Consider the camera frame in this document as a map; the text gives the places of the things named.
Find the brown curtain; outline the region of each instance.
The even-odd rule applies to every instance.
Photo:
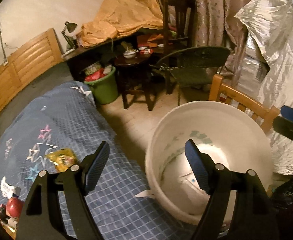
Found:
[[[197,33],[199,46],[227,46],[233,53],[227,68],[233,72],[235,86],[242,69],[248,30],[234,15],[251,0],[197,0]]]

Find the yellow snack package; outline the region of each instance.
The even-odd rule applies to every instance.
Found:
[[[58,172],[64,172],[72,165],[77,164],[78,160],[74,152],[69,149],[61,149],[45,155],[53,164]]]

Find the red ball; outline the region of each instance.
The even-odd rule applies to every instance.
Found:
[[[24,202],[12,197],[6,204],[6,214],[12,218],[20,217]]]

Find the lamp shade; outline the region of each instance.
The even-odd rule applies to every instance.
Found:
[[[69,33],[73,32],[78,26],[76,23],[70,23],[70,22],[65,22],[64,24],[67,27],[67,30]]]

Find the wooden headboard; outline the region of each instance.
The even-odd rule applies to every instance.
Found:
[[[0,65],[0,112],[32,80],[62,61],[52,28],[12,53],[9,63]]]

